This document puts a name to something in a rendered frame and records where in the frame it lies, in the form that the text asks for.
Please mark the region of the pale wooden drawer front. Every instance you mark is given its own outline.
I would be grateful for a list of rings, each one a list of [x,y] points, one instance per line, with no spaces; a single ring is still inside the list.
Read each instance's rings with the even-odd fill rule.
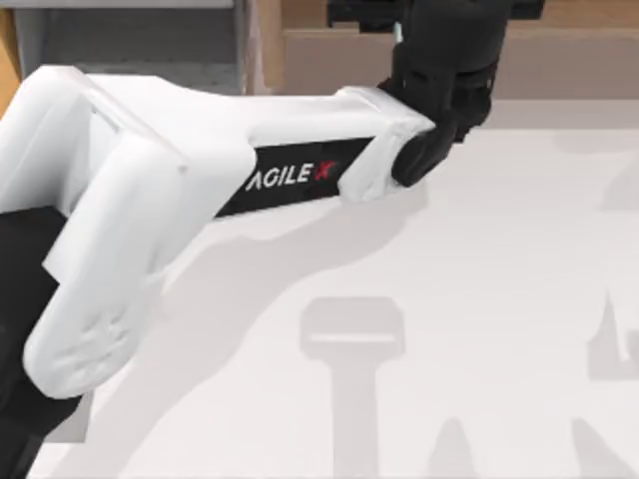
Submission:
[[[372,86],[390,72],[394,39],[352,30],[290,30],[283,94]],[[508,32],[498,66],[499,100],[639,100],[639,29]]]

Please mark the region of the grey cabinet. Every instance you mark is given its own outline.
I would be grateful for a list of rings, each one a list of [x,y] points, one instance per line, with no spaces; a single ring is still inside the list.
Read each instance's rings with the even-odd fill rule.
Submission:
[[[13,15],[19,67],[157,75],[196,90],[239,94],[243,0],[0,0]]]

